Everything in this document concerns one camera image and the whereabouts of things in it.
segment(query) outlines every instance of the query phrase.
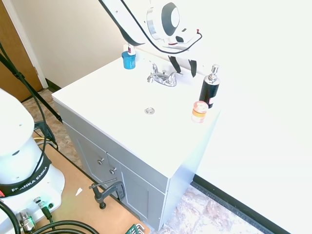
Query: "white sink countertop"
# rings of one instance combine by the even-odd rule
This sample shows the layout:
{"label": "white sink countertop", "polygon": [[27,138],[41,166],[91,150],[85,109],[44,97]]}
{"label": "white sink countertop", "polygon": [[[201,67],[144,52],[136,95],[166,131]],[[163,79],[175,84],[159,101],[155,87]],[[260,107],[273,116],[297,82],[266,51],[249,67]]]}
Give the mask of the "white sink countertop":
{"label": "white sink countertop", "polygon": [[[53,99],[79,115],[110,139],[139,157],[164,176],[171,178],[196,149],[218,109],[207,112],[204,123],[193,123],[193,103],[198,100],[203,76],[194,78],[181,68],[175,87],[147,82],[155,62],[159,71],[174,71],[158,57],[137,51],[136,68],[123,68],[122,58],[88,74],[52,94]],[[153,107],[155,113],[144,110]]]}

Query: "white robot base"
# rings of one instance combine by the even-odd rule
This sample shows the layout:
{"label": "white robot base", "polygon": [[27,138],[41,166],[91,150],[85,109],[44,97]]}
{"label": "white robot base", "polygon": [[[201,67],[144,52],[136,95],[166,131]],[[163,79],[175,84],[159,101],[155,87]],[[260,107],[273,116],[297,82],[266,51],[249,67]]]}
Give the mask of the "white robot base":
{"label": "white robot base", "polygon": [[[52,164],[47,163],[48,160],[44,157],[36,170],[37,176],[29,179],[42,154],[32,138],[34,120],[15,97],[2,89],[0,100],[5,100],[0,101],[0,200],[15,215],[27,210],[34,222],[37,222],[44,214],[34,199],[40,197],[40,200],[50,207],[50,212],[59,207],[65,185],[64,175]],[[1,191],[1,188],[9,188],[9,193]],[[15,190],[23,192],[10,196]],[[13,224],[2,210],[0,234],[14,234]]]}
{"label": "white robot base", "polygon": [[[51,207],[50,212],[54,211],[61,205],[61,194],[64,189],[65,179],[63,173],[50,165],[45,177],[30,190],[16,196],[2,198],[4,202],[15,214],[21,210],[27,210],[34,222],[45,218],[39,205],[34,202],[34,199],[40,197],[48,207]],[[0,210],[0,233],[14,234],[12,222],[9,217]]]}

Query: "cabinet door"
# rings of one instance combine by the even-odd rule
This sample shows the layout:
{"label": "cabinet door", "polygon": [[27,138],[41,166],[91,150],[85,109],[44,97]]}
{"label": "cabinet door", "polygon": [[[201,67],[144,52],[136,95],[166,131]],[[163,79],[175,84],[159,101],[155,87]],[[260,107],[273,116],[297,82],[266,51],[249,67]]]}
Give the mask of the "cabinet door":
{"label": "cabinet door", "polygon": [[142,221],[158,230],[165,194],[119,163],[109,153],[107,153],[107,158],[111,169],[115,170],[114,178],[122,181],[125,186],[126,197],[122,203],[134,211]]}
{"label": "cabinet door", "polygon": [[68,124],[64,123],[64,126],[79,154],[86,173],[98,182],[112,179],[113,177],[109,172],[110,166],[106,152],[78,133]]}

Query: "floor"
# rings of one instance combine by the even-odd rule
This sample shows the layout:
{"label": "floor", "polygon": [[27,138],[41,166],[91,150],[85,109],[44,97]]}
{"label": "floor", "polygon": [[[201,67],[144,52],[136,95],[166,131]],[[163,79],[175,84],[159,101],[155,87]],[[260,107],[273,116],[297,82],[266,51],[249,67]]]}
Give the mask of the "floor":
{"label": "floor", "polygon": [[[51,92],[44,90],[40,95],[56,110]],[[35,121],[42,120],[39,109],[32,99],[23,105]],[[83,169],[83,165],[75,148],[60,123],[43,105],[42,109],[47,124],[54,133],[59,151]],[[153,234],[261,234],[262,232],[250,225],[230,210],[221,206],[193,186],[189,186],[170,220],[159,232]]]}

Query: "soap dispenser pump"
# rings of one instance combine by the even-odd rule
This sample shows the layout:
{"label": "soap dispenser pump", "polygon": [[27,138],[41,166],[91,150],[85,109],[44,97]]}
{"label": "soap dispenser pump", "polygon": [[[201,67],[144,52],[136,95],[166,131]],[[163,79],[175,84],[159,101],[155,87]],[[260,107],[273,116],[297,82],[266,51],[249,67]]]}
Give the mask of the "soap dispenser pump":
{"label": "soap dispenser pump", "polygon": [[220,80],[216,75],[218,69],[219,65],[214,64],[211,69],[212,73],[208,76],[205,76],[199,96],[199,100],[207,103],[209,108],[212,108],[214,104],[214,98],[216,96],[220,84]]}

